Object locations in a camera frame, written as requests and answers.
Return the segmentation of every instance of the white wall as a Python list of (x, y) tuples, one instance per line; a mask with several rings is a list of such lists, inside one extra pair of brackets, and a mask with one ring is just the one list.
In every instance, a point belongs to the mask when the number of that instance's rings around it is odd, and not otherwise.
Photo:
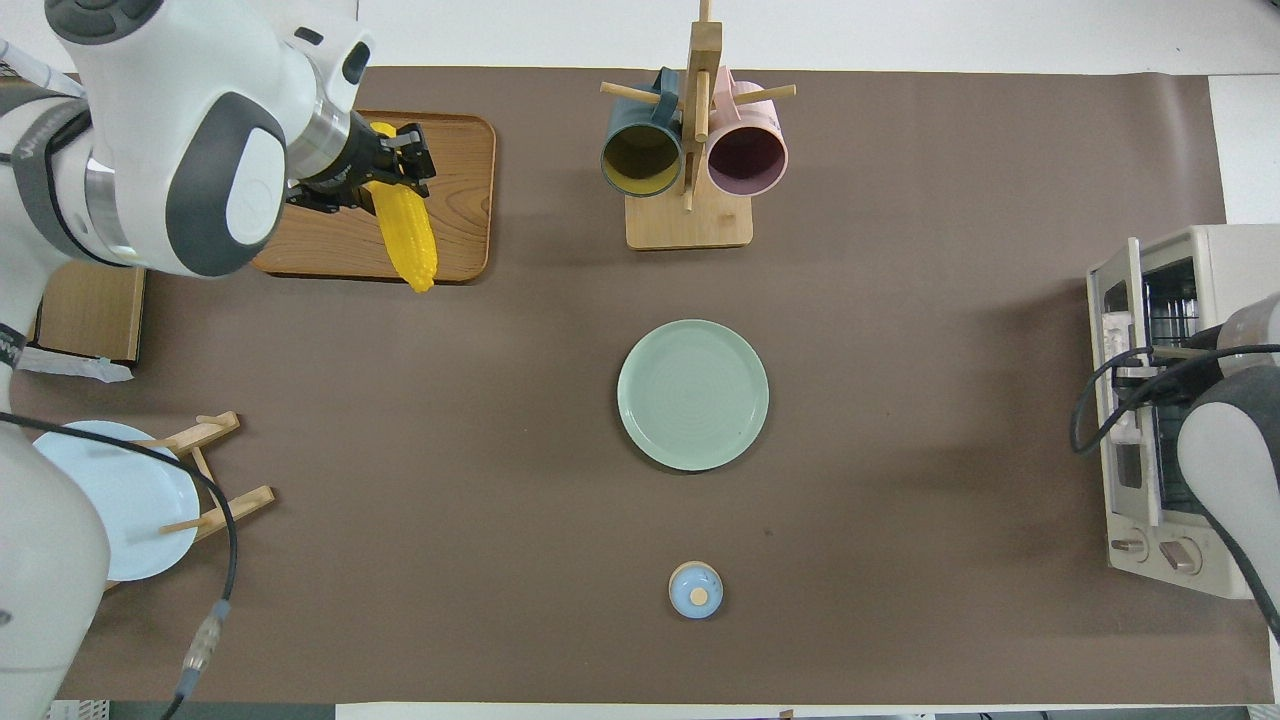
[[(315, 0), (357, 12), (381, 65), (682, 67), (696, 0)], [(740, 68), (1111, 74), (1280, 73), (1267, 0), (716, 0)], [(41, 0), (0, 37), (63, 70)]]
[(1280, 223), (1280, 76), (1208, 78), (1229, 223)]

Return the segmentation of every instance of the mug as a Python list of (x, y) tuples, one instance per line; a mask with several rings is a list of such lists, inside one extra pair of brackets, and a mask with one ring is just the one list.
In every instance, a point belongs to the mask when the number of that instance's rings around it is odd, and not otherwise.
[(755, 90), (762, 87), (733, 82), (722, 65), (716, 74), (716, 109), (708, 118), (707, 174), (716, 187), (740, 197), (760, 195), (787, 172), (787, 143), (773, 100), (733, 104), (735, 95)]
[(600, 170), (618, 191), (632, 197), (658, 195), (676, 183), (684, 165), (680, 140), (680, 77), (663, 68), (653, 87), (658, 104), (618, 97), (609, 114), (609, 129), (600, 151)]

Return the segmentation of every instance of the blue lid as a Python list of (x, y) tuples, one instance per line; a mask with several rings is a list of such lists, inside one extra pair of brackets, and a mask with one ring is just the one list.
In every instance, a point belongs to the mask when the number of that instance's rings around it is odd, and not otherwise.
[(724, 600), (719, 575), (710, 565), (698, 561), (676, 568), (667, 591), (676, 612), (691, 620), (710, 618)]

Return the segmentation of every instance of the pink mug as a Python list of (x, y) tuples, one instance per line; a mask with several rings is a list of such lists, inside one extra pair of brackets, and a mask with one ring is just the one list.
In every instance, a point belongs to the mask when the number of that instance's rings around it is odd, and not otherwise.
[(787, 172), (787, 143), (782, 140), (773, 100), (736, 105), (735, 95), (762, 90), (754, 82), (733, 82), (721, 65), (716, 74), (716, 109), (708, 118), (707, 174), (728, 195), (751, 197), (778, 184)]

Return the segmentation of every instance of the wooden tray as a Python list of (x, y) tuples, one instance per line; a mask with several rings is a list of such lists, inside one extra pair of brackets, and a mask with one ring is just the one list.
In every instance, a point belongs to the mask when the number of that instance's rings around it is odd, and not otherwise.
[[(369, 122), (421, 123), (439, 173), (426, 211), (435, 231), (435, 281), (475, 279), (489, 261), (489, 218), (497, 141), (476, 115), (360, 110)], [(273, 275), (401, 281), (387, 258), (378, 218), (355, 209), (337, 215), (287, 205), (271, 242), (253, 266)]]

